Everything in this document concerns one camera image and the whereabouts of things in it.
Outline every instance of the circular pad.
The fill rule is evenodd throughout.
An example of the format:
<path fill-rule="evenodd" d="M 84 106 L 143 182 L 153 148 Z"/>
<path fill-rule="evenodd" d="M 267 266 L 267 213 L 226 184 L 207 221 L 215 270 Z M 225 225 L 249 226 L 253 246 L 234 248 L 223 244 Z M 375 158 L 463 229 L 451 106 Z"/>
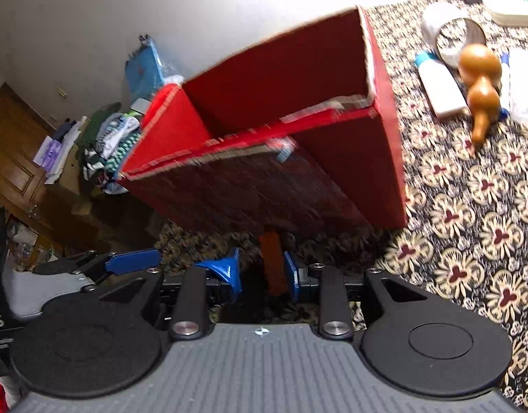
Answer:
<path fill-rule="evenodd" d="M 154 330 L 128 305 L 70 295 L 18 333 L 13 367 L 32 391 L 92 398 L 144 376 L 160 354 Z"/>
<path fill-rule="evenodd" d="M 472 347 L 472 336 L 463 328 L 444 322 L 422 324 L 409 332 L 411 347 L 426 357 L 456 358 Z"/>
<path fill-rule="evenodd" d="M 425 396 L 467 396 L 498 386 L 512 355 L 507 333 L 455 303 L 423 298 L 384 304 L 361 340 L 367 362 L 392 384 Z"/>

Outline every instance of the red cardboard box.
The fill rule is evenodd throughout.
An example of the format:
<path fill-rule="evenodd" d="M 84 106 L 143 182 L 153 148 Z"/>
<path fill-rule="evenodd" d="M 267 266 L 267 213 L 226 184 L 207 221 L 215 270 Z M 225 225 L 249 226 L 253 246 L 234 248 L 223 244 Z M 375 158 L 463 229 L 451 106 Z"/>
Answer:
<path fill-rule="evenodd" d="M 164 87 L 142 125 L 120 184 L 186 229 L 405 225 L 395 100 L 359 8 Z"/>

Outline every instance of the wooden gourd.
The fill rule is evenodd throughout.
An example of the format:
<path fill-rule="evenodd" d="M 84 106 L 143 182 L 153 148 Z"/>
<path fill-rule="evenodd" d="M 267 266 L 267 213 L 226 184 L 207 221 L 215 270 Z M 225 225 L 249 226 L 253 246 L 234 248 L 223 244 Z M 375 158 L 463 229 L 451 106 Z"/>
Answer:
<path fill-rule="evenodd" d="M 468 85 L 466 103 L 474 118 L 472 144 L 479 149 L 487 131 L 499 119 L 500 100 L 496 87 L 501 79 L 499 58 L 485 45 L 471 44 L 461 52 L 459 73 Z"/>

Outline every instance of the ribbed gray surface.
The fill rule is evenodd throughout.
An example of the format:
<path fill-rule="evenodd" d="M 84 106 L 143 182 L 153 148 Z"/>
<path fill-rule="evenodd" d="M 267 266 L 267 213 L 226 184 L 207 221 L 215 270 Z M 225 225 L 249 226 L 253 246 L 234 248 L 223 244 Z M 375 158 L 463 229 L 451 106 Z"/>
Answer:
<path fill-rule="evenodd" d="M 164 362 L 123 392 L 78 401 L 31 393 L 20 413 L 500 413 L 518 411 L 499 394 L 462 401 L 409 396 L 386 385 L 344 342 L 308 325 L 216 325 L 212 334 L 174 344 Z"/>

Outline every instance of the marker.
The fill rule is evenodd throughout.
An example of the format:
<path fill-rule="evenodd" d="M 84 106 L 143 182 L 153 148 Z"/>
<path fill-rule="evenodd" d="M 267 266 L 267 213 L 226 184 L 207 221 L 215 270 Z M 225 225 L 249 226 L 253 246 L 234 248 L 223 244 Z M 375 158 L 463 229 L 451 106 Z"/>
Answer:
<path fill-rule="evenodd" d="M 499 119 L 505 119 L 510 116 L 510 56 L 507 53 L 501 55 L 501 112 Z"/>

